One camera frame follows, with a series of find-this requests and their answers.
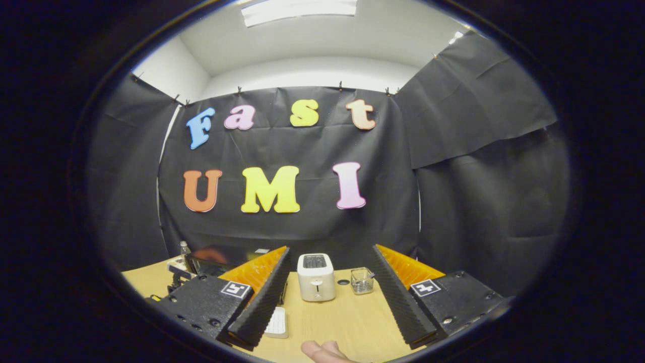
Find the metal basket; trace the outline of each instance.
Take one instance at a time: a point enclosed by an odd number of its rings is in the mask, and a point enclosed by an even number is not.
[[[371,293],[374,289],[374,275],[367,267],[360,267],[351,271],[352,290],[356,295]]]

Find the ceiling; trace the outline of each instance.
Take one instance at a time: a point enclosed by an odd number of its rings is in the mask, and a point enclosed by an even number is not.
[[[247,28],[241,9],[228,5],[180,33],[211,76],[295,57],[346,56],[423,67],[466,28],[416,0],[358,0],[356,15],[304,16]]]

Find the white object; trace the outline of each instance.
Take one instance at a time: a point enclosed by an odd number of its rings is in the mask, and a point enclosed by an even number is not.
[[[270,338],[288,338],[289,332],[286,330],[286,313],[283,307],[277,306],[273,311],[269,325],[264,330],[264,335]]]
[[[357,0],[268,0],[242,9],[246,27],[305,15],[356,14]]]
[[[302,254],[298,257],[298,282],[304,301],[327,301],[336,297],[333,265],[325,253]]]
[[[168,263],[166,263],[166,268],[168,269],[168,271],[172,273],[179,273],[181,276],[187,279],[191,279],[196,276],[186,267],[186,260],[184,259],[184,256],[179,256],[168,261]]]

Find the yellow letter m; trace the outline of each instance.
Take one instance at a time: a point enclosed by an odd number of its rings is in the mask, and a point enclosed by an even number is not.
[[[257,213],[260,207],[255,202],[255,196],[260,200],[262,209],[268,212],[277,196],[278,201],[273,209],[278,213],[296,213],[300,205],[295,202],[295,176],[300,170],[297,167],[281,167],[269,183],[262,169],[246,168],[242,175],[246,177],[246,197],[242,204],[242,212]]]

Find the white toaster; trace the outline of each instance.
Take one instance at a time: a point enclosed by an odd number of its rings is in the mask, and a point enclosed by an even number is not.
[[[333,265],[325,253],[298,257],[298,282],[304,301],[327,301],[336,297]]]

